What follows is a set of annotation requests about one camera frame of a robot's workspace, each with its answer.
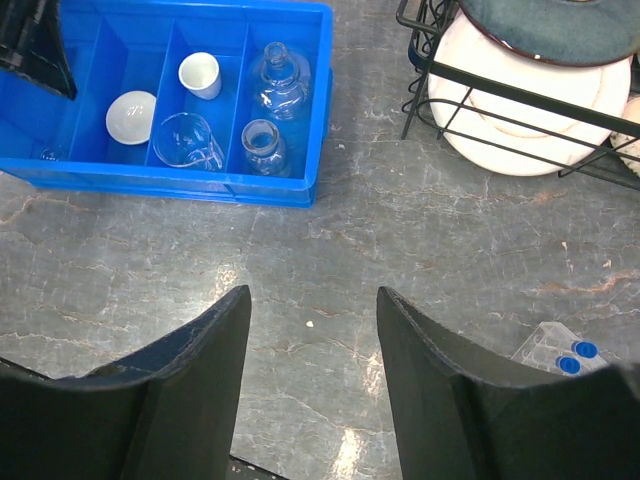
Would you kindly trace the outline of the small white crucible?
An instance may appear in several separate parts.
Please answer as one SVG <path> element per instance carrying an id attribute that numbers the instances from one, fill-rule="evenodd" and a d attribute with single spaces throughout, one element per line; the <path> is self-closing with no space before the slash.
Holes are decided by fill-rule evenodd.
<path id="1" fill-rule="evenodd" d="M 222 89 L 219 62 L 207 52 L 185 57 L 179 65 L 178 78 L 184 88 L 203 100 L 215 99 Z"/>

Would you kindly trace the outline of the blue plastic divided bin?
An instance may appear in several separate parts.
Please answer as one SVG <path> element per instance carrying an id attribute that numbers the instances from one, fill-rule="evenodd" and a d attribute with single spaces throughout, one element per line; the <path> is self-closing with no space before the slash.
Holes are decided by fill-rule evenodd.
<path id="1" fill-rule="evenodd" d="M 329 127 L 333 73 L 333 12 L 292 1 L 59 1 L 64 49 L 78 89 L 74 100 L 1 70 L 1 170 L 35 187 L 305 208 L 315 201 L 323 141 Z M 311 65 L 312 89 L 303 116 L 271 118 L 254 100 L 250 68 L 274 41 Z M 178 68 L 195 52 L 219 62 L 220 94 L 203 100 L 182 86 Z M 150 139 L 123 145 L 105 124 L 120 95 L 156 97 Z M 151 137 L 167 117 L 202 116 L 225 156 L 220 172 L 172 168 Z M 252 120 L 282 134 L 287 178 L 246 170 L 241 134 Z M 61 146 L 64 161 L 41 151 Z"/>

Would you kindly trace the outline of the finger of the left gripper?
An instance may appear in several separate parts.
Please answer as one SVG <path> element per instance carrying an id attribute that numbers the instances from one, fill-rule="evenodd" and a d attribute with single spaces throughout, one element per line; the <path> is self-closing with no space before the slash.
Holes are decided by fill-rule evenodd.
<path id="1" fill-rule="evenodd" d="M 1 70 L 74 100 L 58 0 L 1 1 Z"/>

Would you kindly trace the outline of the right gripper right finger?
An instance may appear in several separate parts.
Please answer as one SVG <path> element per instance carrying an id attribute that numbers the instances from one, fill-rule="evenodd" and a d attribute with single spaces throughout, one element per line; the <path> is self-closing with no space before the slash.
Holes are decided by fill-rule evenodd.
<path id="1" fill-rule="evenodd" d="M 377 293 L 381 344 L 406 479 L 635 479 L 639 368 L 577 377 L 496 354 Z"/>

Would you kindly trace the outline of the blue capped test tube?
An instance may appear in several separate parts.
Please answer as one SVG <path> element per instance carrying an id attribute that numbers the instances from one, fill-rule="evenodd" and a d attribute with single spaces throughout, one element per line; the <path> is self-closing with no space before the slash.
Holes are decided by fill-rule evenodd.
<path id="1" fill-rule="evenodd" d="M 556 358 L 555 365 L 566 375 L 577 375 L 581 371 L 581 363 L 571 356 L 559 356 Z"/>
<path id="2" fill-rule="evenodd" d="M 597 346 L 588 341 L 575 341 L 571 349 L 575 354 L 586 359 L 593 359 L 599 354 Z"/>

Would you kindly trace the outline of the small glass beaker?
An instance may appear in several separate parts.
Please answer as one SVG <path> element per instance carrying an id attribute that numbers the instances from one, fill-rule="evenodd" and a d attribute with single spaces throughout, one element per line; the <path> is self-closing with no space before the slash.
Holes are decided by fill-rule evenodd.
<path id="1" fill-rule="evenodd" d="M 155 154 L 165 165 L 177 169 L 220 172 L 225 156 L 208 122 L 189 112 L 164 119 L 151 137 Z"/>

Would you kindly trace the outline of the dark teal ceramic bowl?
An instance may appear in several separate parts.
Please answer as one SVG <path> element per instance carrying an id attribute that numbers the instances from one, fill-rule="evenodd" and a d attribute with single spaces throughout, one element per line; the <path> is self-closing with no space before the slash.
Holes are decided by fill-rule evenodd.
<path id="1" fill-rule="evenodd" d="M 467 0 L 459 5 L 491 40 L 545 63 L 601 66 L 639 50 L 635 0 Z"/>

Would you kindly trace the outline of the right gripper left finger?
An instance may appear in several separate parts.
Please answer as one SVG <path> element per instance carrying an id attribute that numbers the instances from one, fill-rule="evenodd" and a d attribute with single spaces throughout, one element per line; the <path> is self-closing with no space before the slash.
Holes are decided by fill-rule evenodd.
<path id="1" fill-rule="evenodd" d="M 251 319 L 238 286 L 197 318 L 81 377 L 1 363 L 5 479 L 222 479 Z"/>

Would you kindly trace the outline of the small glass bottle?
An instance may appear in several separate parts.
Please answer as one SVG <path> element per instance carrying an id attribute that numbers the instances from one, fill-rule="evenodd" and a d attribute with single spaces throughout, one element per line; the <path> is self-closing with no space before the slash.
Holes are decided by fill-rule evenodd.
<path id="1" fill-rule="evenodd" d="M 246 170 L 254 175 L 287 178 L 291 162 L 286 142 L 278 127 L 266 119 L 255 119 L 241 134 Z"/>

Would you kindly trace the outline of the white ceramic plate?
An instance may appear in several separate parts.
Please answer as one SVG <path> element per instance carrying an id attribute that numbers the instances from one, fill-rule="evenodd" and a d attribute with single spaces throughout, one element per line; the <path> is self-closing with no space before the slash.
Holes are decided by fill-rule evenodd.
<path id="1" fill-rule="evenodd" d="M 436 51 L 437 62 L 610 116 L 627 103 L 629 59 L 609 65 L 553 66 L 519 56 L 483 35 L 458 14 Z M 445 138 L 476 165 L 505 175 L 537 176 L 574 165 L 609 130 L 512 101 L 431 74 L 428 95 Z"/>

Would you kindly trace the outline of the clear acrylic tube rack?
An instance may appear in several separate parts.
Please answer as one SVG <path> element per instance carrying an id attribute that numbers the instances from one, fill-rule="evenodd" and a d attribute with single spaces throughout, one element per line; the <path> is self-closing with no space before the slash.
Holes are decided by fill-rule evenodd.
<path id="1" fill-rule="evenodd" d="M 523 342 L 511 359 L 520 364 L 564 376 L 578 376 L 604 368 L 607 362 L 600 356 L 586 359 L 575 354 L 571 346 L 575 341 L 587 341 L 578 337 L 561 322 L 541 322 Z M 577 375 L 566 375 L 555 365 L 559 356 L 571 356 L 581 363 Z"/>

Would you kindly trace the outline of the round glass flask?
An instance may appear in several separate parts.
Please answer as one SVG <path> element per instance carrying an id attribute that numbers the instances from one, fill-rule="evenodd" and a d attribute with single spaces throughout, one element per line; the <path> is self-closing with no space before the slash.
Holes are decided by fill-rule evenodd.
<path id="1" fill-rule="evenodd" d="M 250 68 L 252 91 L 258 106 L 271 118 L 293 121 L 309 104 L 312 75 L 305 55 L 282 42 L 267 44 Z"/>

